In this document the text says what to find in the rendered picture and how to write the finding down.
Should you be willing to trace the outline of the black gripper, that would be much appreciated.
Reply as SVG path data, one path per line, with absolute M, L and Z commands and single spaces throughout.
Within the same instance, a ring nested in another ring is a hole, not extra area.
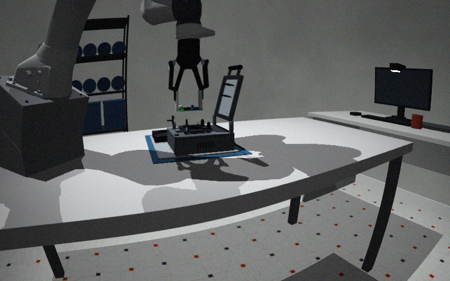
M 173 87 L 173 72 L 175 63 L 178 63 L 180 66 L 179 74 L 175 83 L 175 87 Z M 203 84 L 198 72 L 197 65 L 199 62 L 203 65 Z M 175 101 L 175 111 L 179 111 L 179 85 L 183 76 L 183 72 L 186 69 L 192 69 L 195 79 L 197 82 L 198 90 L 198 103 L 199 108 L 202 107 L 202 99 L 203 99 L 203 90 L 209 87 L 209 78 L 208 78 L 208 63 L 209 60 L 201 59 L 200 56 L 200 39 L 188 38 L 188 39 L 180 39 L 178 40 L 178 56 L 176 60 L 169 61 L 169 89 L 174 92 L 174 101 Z M 204 83 L 205 82 L 205 83 Z

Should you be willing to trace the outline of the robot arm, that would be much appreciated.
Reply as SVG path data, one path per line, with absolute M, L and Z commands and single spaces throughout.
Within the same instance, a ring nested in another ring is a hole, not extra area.
M 18 64 L 6 85 L 39 98 L 68 97 L 84 26 L 96 0 L 57 0 L 45 42 Z M 202 27 L 201 0 L 144 0 L 142 17 L 151 25 L 177 21 L 176 39 L 200 39 L 215 31 Z

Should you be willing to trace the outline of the green circuit board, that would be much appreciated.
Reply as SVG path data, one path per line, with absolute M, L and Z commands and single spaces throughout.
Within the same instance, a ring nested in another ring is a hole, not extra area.
M 197 110 L 203 110 L 199 107 L 194 107 L 194 105 L 188 106 L 188 108 L 184 107 L 182 105 L 179 105 L 179 111 L 197 111 Z

